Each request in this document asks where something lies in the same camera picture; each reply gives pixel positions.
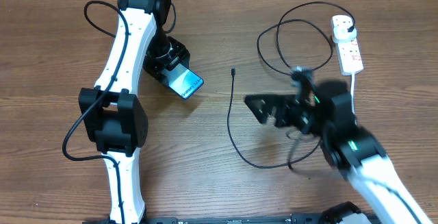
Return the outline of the blue Galaxy smartphone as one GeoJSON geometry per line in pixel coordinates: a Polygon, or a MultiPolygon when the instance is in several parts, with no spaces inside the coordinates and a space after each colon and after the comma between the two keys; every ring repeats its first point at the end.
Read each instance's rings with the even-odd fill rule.
{"type": "Polygon", "coordinates": [[[166,85],[183,99],[192,96],[204,83],[201,77],[182,64],[171,71],[164,69],[162,74],[166,78],[166,85]]]}

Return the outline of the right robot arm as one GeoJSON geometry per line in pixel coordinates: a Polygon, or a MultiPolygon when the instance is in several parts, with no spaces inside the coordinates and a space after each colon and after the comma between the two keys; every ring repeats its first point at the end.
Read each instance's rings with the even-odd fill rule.
{"type": "Polygon", "coordinates": [[[401,182],[377,138],[357,124],[346,82],[299,81],[295,95],[247,95],[244,103],[260,123],[271,114],[276,127],[295,127],[321,138],[326,161],[366,200],[381,223],[429,223],[401,182]]]}

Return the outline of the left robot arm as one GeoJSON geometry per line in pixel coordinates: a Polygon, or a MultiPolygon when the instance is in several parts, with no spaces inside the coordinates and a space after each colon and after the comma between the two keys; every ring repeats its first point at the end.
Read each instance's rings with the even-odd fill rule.
{"type": "Polygon", "coordinates": [[[148,117],[138,99],[142,71],[188,99],[204,83],[189,68],[190,52],[163,28],[171,0],[118,0],[118,27],[107,64],[93,88],[79,93],[80,121],[106,165],[112,209],[107,223],[142,223],[140,149],[148,117]]]}

